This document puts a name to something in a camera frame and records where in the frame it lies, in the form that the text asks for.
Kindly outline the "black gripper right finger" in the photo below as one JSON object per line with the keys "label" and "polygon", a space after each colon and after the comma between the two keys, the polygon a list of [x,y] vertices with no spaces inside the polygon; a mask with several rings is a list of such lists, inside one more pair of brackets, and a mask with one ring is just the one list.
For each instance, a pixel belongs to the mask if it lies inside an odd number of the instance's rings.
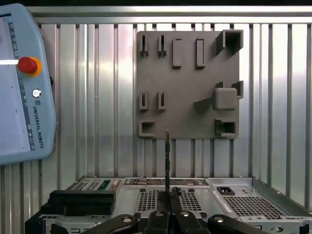
{"label": "black gripper right finger", "polygon": [[223,214],[215,214],[201,223],[194,214],[170,204],[175,234],[263,234],[264,231]]}

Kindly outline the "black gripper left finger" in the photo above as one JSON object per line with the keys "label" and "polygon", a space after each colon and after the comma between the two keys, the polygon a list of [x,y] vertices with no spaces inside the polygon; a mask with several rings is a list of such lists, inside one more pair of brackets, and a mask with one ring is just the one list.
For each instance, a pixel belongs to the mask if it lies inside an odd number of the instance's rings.
{"label": "black gripper left finger", "polygon": [[97,225],[98,234],[168,234],[170,232],[170,192],[158,195],[160,210],[141,221],[130,214],[120,214]]}

